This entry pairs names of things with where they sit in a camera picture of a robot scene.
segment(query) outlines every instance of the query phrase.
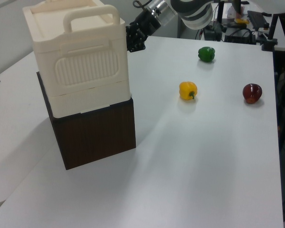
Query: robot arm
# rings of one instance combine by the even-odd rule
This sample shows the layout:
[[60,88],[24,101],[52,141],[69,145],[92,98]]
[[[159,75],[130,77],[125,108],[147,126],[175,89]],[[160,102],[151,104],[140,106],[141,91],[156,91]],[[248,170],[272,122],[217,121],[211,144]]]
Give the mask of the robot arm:
[[[150,0],[146,6],[139,8],[143,12],[126,26],[127,49],[130,52],[144,50],[144,42],[159,27],[167,24],[175,15],[179,15],[190,29],[198,30],[206,27],[212,20],[213,0],[171,0],[171,6],[165,0]],[[252,0],[267,13],[285,13],[285,0]],[[240,6],[240,0],[232,0],[232,4]]]

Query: white wall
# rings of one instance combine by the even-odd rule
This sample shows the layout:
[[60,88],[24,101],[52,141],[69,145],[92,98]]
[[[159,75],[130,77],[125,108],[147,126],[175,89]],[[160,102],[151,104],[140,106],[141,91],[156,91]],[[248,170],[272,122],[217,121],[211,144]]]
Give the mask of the white wall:
[[[22,12],[25,6],[36,5],[42,0],[15,0],[0,8],[0,73],[15,64],[32,51],[31,38]],[[114,5],[121,18],[132,22],[142,11],[133,7],[132,0],[102,0],[104,4]],[[154,34],[162,37],[177,36],[177,18]]]

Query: container handle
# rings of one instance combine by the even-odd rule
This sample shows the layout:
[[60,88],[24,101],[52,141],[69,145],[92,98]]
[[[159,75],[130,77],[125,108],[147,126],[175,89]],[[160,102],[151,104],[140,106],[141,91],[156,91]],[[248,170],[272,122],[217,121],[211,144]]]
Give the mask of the container handle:
[[104,6],[95,6],[88,9],[77,10],[73,12],[68,12],[63,18],[63,27],[66,33],[72,32],[71,22],[77,18],[86,18],[91,16],[103,15],[103,14],[112,14],[113,24],[120,24],[120,17],[118,10],[111,5]]

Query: pepper stem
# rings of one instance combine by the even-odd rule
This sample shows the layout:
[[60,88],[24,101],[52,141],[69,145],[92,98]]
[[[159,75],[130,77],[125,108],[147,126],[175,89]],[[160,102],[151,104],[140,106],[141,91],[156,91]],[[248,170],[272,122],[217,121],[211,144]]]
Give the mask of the pepper stem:
[[194,100],[194,91],[191,91],[191,92],[189,93],[189,96],[192,96],[192,99]]

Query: ribbed panel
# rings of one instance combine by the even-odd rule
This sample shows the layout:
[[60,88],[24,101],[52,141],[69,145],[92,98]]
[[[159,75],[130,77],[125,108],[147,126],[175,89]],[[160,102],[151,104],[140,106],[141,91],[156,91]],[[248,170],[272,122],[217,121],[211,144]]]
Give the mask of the ribbed panel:
[[117,55],[112,50],[66,57],[56,62],[58,83],[64,86],[100,80],[118,71]]

